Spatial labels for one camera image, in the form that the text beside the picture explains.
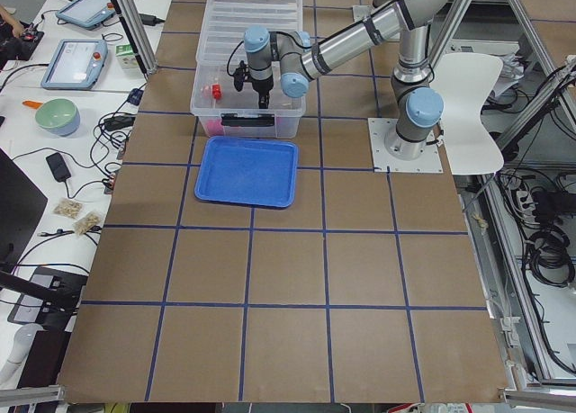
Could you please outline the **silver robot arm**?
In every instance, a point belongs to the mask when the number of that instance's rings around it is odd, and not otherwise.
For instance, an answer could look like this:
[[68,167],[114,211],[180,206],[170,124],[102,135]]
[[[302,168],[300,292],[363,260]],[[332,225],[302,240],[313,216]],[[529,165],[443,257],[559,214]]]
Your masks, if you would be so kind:
[[447,1],[374,0],[374,8],[366,17],[316,43],[308,41],[304,32],[250,26],[242,43],[247,58],[232,73],[234,86],[241,91],[250,83],[258,94],[259,107],[267,108],[274,87],[272,65],[278,63],[283,93],[301,98],[311,81],[399,35],[400,50],[391,83],[400,117],[387,132],[384,144],[392,156],[413,160],[420,156],[444,110],[442,97],[429,86],[433,68],[427,42],[428,27]]

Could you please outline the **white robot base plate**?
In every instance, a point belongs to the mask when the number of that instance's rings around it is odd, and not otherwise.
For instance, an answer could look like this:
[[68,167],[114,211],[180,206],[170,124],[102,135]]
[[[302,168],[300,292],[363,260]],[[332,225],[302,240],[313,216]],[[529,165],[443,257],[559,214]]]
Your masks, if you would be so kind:
[[442,174],[443,167],[430,131],[421,142],[403,140],[396,130],[397,119],[369,118],[373,169],[382,173]]

